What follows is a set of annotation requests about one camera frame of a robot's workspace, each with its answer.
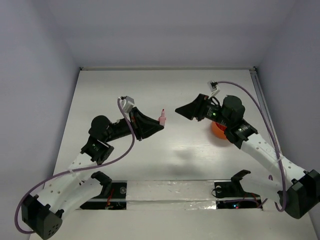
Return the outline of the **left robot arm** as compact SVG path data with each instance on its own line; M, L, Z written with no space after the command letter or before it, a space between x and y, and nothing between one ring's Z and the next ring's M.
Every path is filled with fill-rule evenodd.
M16 213L31 228L32 234L48 240L57 233L63 220L93 197L108 197L112 179L100 171L115 163L108 161L114 147L109 142L131 136L131 144L116 161L124 158L135 141L146 139L165 128L166 117L158 119L142 114L137 107L119 106L122 119L112 123L106 116L98 115L88 131L89 138L68 169L57 173L32 187L20 200Z

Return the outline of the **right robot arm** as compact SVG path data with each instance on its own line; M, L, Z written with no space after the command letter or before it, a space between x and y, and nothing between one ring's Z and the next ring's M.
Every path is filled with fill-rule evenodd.
M233 95L216 104L209 96L199 94L189 104L175 109L189 120L208 119L226 127L224 135L238 149L261 164L272 179L258 180L250 171L242 170L231 179L230 190L235 196L253 192L266 197L284 208L294 219L302 218L320 202L320 174L294 164L276 150L244 120L245 107Z

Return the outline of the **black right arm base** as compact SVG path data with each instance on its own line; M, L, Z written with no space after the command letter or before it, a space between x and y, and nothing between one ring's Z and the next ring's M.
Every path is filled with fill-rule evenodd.
M245 197L260 197L252 192L243 190L240 181L244 176L250 174L249 170L241 170L231 177L230 180L218 181L214 183L211 195L218 198L245 198Z

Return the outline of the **pink translucent pen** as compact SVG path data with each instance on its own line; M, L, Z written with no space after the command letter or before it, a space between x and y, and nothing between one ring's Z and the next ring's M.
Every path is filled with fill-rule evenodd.
M158 118L158 121L159 121L159 124L161 126L165 126L165 123L166 123L166 115L165 115L165 109L163 108L162 111L161 111L161 115L160 117Z

